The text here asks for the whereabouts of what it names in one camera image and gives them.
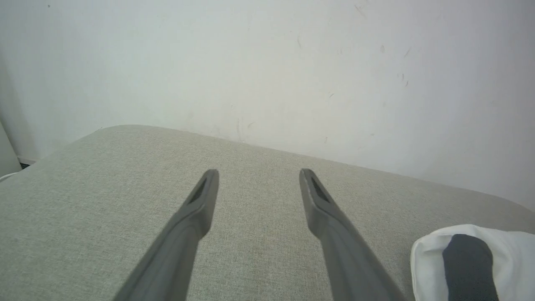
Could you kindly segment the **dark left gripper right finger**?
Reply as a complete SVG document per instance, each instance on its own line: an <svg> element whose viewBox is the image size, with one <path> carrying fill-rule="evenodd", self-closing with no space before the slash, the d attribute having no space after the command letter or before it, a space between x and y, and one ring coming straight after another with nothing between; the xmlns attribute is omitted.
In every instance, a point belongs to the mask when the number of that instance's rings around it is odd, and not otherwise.
<svg viewBox="0 0 535 301"><path fill-rule="evenodd" d="M311 169L299 175L311 233L319 239L333 301L407 301Z"/></svg>

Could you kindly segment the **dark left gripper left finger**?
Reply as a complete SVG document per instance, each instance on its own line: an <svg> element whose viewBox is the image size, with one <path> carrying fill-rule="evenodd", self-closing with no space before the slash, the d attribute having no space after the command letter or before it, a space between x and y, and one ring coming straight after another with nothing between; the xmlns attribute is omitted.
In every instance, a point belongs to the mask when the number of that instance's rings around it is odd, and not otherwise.
<svg viewBox="0 0 535 301"><path fill-rule="evenodd" d="M199 242L211 229L218 189L218 170L207 170L113 301L186 301Z"/></svg>

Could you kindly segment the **white and black t-shirt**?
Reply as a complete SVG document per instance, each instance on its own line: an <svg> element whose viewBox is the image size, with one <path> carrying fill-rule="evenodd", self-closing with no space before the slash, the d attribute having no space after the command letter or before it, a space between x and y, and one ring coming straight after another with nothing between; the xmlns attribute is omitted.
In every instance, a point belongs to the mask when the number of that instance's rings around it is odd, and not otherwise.
<svg viewBox="0 0 535 301"><path fill-rule="evenodd" d="M535 301L535 235L444 227L414 242L410 269L416 301Z"/></svg>

